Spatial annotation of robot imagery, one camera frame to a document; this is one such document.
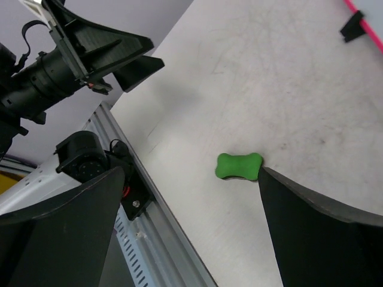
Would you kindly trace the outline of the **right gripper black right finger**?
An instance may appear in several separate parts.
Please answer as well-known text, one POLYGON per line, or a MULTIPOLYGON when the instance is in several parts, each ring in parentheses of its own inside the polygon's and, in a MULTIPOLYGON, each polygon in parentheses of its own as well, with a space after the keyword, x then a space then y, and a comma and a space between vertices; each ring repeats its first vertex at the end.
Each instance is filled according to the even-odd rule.
POLYGON ((284 286, 382 286, 382 216, 262 167, 259 187, 284 286))

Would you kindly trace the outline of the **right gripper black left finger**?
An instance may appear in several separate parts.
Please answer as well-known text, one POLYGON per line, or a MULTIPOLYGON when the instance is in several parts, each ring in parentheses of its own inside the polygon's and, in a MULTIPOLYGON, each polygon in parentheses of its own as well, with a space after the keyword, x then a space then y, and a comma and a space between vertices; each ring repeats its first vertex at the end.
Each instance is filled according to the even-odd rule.
POLYGON ((1 286, 98 286, 123 184, 117 167, 1 215, 1 286))

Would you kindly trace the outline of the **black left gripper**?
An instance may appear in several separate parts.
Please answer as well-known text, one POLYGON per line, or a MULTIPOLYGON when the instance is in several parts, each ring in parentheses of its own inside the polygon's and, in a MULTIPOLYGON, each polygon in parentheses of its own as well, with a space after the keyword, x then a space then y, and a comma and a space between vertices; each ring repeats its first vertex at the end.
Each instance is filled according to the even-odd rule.
POLYGON ((64 7, 64 1, 42 1, 60 53, 60 61, 81 87, 107 95, 113 88, 103 77, 113 74, 130 92, 165 67, 162 59, 146 56, 151 39, 88 21, 64 7))

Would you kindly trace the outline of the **green bone-shaped eraser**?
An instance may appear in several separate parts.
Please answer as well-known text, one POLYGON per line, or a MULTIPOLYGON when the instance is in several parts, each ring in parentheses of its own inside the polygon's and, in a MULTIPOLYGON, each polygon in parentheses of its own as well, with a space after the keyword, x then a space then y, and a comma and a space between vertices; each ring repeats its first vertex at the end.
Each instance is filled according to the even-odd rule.
POLYGON ((257 181, 263 157, 253 152, 247 155, 230 155, 222 153, 217 157, 215 175, 220 179, 241 178, 257 181))

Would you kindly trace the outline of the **pink-framed whiteboard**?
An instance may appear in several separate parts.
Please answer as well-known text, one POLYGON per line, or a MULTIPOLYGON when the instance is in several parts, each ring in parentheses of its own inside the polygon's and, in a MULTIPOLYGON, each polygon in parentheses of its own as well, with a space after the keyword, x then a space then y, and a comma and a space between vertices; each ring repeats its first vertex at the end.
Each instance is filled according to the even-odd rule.
POLYGON ((348 1, 345 0, 352 15, 360 10, 363 14, 361 25, 371 40, 382 52, 382 1, 348 1))

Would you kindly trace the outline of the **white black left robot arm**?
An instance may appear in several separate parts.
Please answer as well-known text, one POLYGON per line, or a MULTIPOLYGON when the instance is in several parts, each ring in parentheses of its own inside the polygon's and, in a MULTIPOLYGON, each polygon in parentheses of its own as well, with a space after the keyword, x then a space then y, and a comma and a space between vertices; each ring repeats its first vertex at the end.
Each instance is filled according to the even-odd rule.
POLYGON ((150 57, 151 39, 90 22, 65 7, 63 1, 24 1, 37 19, 22 32, 44 25, 55 43, 49 53, 40 52, 26 66, 28 54, 16 57, 1 47, 1 154, 13 138, 28 131, 20 124, 27 119, 43 125, 46 110, 83 87, 108 94, 112 87, 104 77, 113 74, 124 92, 133 90, 164 67, 150 57))

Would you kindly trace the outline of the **black whiteboard stand foot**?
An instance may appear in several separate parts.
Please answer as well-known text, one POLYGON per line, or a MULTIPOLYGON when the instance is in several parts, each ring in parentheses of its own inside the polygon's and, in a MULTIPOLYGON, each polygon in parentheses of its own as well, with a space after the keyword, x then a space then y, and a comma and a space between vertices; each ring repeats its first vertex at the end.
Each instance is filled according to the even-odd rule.
POLYGON ((366 31, 361 25, 363 17, 364 14, 360 10, 357 10, 339 31, 343 36, 344 43, 349 43, 366 34, 366 31))

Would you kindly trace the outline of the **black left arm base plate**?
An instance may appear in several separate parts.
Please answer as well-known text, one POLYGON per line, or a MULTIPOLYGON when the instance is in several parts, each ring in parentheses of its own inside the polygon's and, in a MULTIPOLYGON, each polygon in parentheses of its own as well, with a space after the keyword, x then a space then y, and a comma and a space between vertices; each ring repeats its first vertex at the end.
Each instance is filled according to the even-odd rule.
POLYGON ((106 154, 110 167, 121 167, 124 171, 121 205, 128 220, 133 221, 145 212, 152 200, 152 192, 123 141, 113 139, 106 154))

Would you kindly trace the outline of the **aluminium mounting rail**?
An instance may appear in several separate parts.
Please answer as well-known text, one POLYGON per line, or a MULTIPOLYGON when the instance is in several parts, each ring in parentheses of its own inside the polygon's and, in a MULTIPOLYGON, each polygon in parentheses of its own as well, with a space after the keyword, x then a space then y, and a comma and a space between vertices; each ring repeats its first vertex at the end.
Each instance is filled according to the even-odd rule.
MULTIPOLYGON (((129 148, 153 199, 130 221, 153 286, 216 286, 216 282, 183 232, 132 147, 129 148)), ((134 286, 117 232, 113 231, 100 286, 134 286)))

